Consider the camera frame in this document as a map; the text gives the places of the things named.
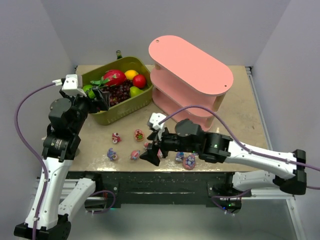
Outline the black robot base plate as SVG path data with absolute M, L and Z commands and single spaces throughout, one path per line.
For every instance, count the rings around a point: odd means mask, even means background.
M 239 191 L 232 186 L 233 172 L 125 172 L 125 171 L 70 171 L 67 180 L 96 176 L 98 189 L 105 190 L 89 198 L 89 210 L 103 207 L 120 208 L 129 205 L 205 205 L 239 210 L 241 197 L 250 191 Z

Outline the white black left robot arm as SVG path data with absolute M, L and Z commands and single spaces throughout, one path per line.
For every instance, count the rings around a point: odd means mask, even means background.
M 81 142 L 79 133 L 88 114 L 110 108 L 109 92 L 103 92 L 96 86 L 92 91 L 94 99 L 82 91 L 76 95 L 62 92 L 62 97 L 51 103 L 47 136 L 38 158 L 41 176 L 28 216 L 14 229 L 16 237 L 66 240 L 72 220 L 86 199 L 94 193 L 103 192 L 101 175 L 84 172 L 71 193 L 61 200 L 65 179 Z

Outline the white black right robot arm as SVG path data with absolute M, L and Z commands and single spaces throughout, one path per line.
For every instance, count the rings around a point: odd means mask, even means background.
M 240 164 L 255 168 L 251 172 L 234 172 L 232 179 L 222 189 L 226 193 L 272 187 L 291 195 L 306 193 L 304 150 L 277 152 L 255 147 L 235 137 L 204 131 L 189 119 L 178 122 L 175 133 L 170 133 L 164 125 L 151 122 L 147 125 L 152 130 L 148 136 L 150 143 L 140 158 L 155 166 L 160 164 L 158 152 L 163 156 L 169 152 L 195 152 L 199 159 L 207 163 Z

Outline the pink oval figurine toy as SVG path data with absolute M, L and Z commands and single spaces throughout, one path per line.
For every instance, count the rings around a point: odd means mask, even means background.
M 130 154 L 129 159 L 132 161 L 136 161 L 140 157 L 140 150 L 133 150 Z

